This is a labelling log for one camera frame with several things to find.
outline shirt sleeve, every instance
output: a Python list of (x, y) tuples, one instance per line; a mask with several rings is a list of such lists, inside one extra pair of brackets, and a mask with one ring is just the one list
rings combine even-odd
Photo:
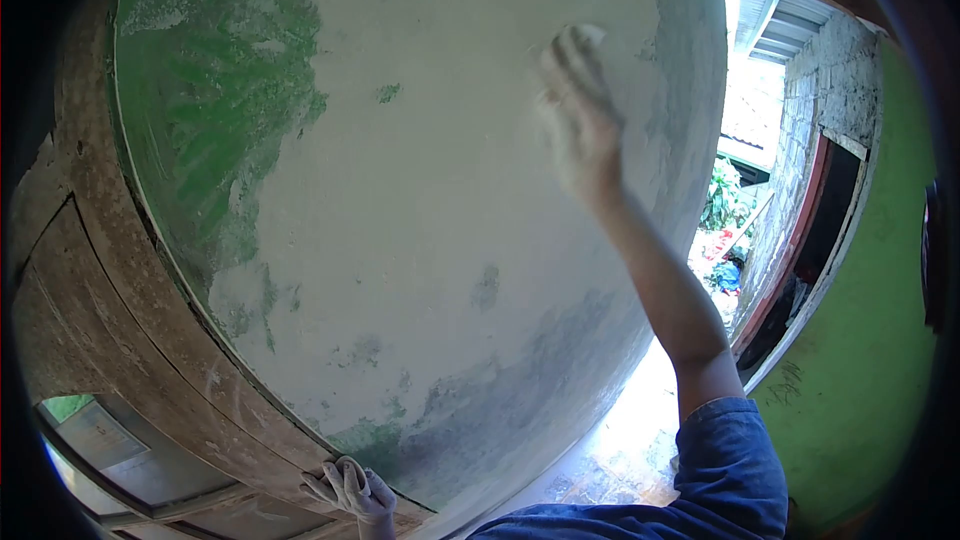
[(536, 504), (481, 525), (470, 540), (783, 538), (787, 494), (757, 404), (710, 401), (677, 432), (679, 497), (646, 504)]
[(784, 467), (757, 403), (738, 397), (707, 402), (677, 433), (676, 509), (718, 528), (733, 526), (761, 538), (783, 538), (787, 490)]

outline corrugated metal roof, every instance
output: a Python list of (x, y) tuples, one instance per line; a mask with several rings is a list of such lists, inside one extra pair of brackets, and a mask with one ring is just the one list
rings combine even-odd
[(774, 0), (740, 0), (740, 13), (736, 24), (733, 49), (746, 53), (756, 40), (757, 28), (765, 23), (767, 10)]
[[(758, 14), (757, 11), (758, 8), (762, 11), (763, 6), (773, 7), (767, 20), (761, 19), (766, 13)], [(749, 48), (753, 58), (786, 63), (810, 42), (834, 13), (834, 7), (820, 0), (740, 0), (736, 35), (739, 42), (742, 33), (744, 42), (735, 44), (734, 49), (746, 51)], [(763, 28), (757, 34), (760, 25)], [(755, 36), (755, 43), (749, 46), (749, 40)]]

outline glass panel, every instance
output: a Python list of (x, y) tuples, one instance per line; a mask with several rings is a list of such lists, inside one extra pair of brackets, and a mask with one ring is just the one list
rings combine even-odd
[[(51, 421), (70, 448), (106, 478), (140, 501), (157, 507), (234, 483), (181, 448), (115, 394), (62, 402), (63, 420)], [(49, 406), (44, 402), (46, 411)], [(57, 415), (49, 414), (48, 420)]]
[(50, 455), (50, 461), (53, 462), (56, 473), (63, 480), (66, 486), (81, 503), (97, 515), (113, 515), (115, 513), (126, 513), (127, 508), (108, 496), (95, 483), (90, 481), (84, 474), (70, 466), (59, 453), (49, 444), (47, 454)]
[(164, 435), (115, 395), (98, 395), (108, 413), (150, 450), (107, 467), (102, 473), (154, 507), (181, 501), (235, 482)]
[(90, 394), (57, 396), (43, 401), (43, 406), (54, 416), (56, 423), (64, 423), (70, 415), (77, 413), (92, 400), (93, 396)]
[(333, 520), (268, 496), (183, 518), (195, 528), (235, 540), (289, 538)]

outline hand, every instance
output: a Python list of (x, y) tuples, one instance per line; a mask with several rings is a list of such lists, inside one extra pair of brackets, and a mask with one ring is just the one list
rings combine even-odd
[[(378, 526), (392, 521), (397, 495), (380, 475), (371, 469), (358, 471), (356, 461), (349, 457), (341, 457), (336, 463), (325, 462), (322, 467), (320, 479), (308, 473), (300, 475), (306, 483), (300, 490), (318, 501), (353, 513), (361, 525)], [(366, 484), (361, 485), (357, 476), (363, 474), (366, 474)]]
[(569, 25), (540, 54), (546, 90), (537, 107), (554, 166), (563, 186), (590, 208), (618, 197), (622, 184), (623, 121), (594, 50), (602, 34)]

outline white glove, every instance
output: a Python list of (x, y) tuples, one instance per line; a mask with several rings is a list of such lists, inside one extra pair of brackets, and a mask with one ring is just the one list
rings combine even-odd
[(353, 513), (364, 524), (379, 524), (390, 519), (397, 508), (397, 495), (372, 469), (362, 470), (349, 456), (341, 456), (336, 463), (322, 465), (323, 476), (300, 476), (306, 485), (300, 490), (314, 499), (336, 509)]

